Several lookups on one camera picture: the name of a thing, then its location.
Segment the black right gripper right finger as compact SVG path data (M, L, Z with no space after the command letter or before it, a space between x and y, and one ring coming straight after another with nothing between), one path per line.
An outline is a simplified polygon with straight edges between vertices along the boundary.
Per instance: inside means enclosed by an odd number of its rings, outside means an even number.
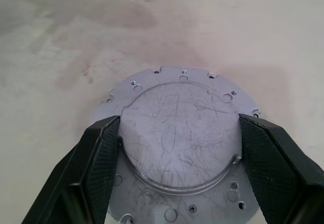
M323 170L279 125L240 114L242 160L267 223L323 223Z

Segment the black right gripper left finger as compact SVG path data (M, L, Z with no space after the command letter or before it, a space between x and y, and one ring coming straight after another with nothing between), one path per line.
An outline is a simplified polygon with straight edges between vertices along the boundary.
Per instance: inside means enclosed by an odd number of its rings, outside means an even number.
M89 126L54 167L23 223L104 223L113 189L120 116Z

